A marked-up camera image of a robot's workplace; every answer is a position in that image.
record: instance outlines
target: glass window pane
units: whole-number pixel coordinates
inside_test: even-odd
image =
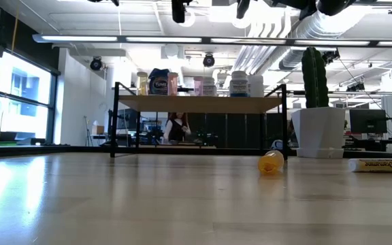
[[[51,73],[4,52],[0,58],[0,92],[49,103]]]
[[[2,132],[19,132],[17,140],[46,138],[48,108],[0,97]]]

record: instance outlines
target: label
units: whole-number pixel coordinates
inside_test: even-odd
[[[202,96],[203,85],[199,81],[195,81],[195,96]]]
[[[151,83],[153,95],[167,95],[167,80],[165,78],[154,78]]]
[[[229,84],[229,91],[232,94],[248,94],[247,81],[231,81]]]
[[[216,86],[214,85],[204,86],[202,89],[203,96],[216,96],[216,92]]]
[[[359,159],[359,168],[369,172],[387,172],[392,170],[392,159]]]

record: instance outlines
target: blue container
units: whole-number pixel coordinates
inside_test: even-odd
[[[149,75],[149,95],[167,95],[168,69],[153,69]]]

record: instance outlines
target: computer monitor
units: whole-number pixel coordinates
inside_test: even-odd
[[[119,110],[117,114],[118,114],[117,129],[137,128],[137,112],[135,110],[133,109]]]
[[[352,133],[387,133],[387,117],[384,110],[351,109]]]

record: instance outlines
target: white tube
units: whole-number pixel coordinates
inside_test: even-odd
[[[392,159],[350,159],[352,172],[392,173]]]
[[[259,35],[261,34],[261,32],[263,30],[264,30],[264,24],[260,23],[260,22],[256,22],[256,24],[255,24],[255,32],[253,33],[252,37],[259,37]],[[247,62],[249,62],[249,59],[252,58],[252,56],[254,54],[254,51],[255,51],[255,47],[254,46],[247,46],[246,47],[245,56],[241,60],[241,62],[237,65],[235,70],[241,71],[243,66],[245,66],[245,64]]]

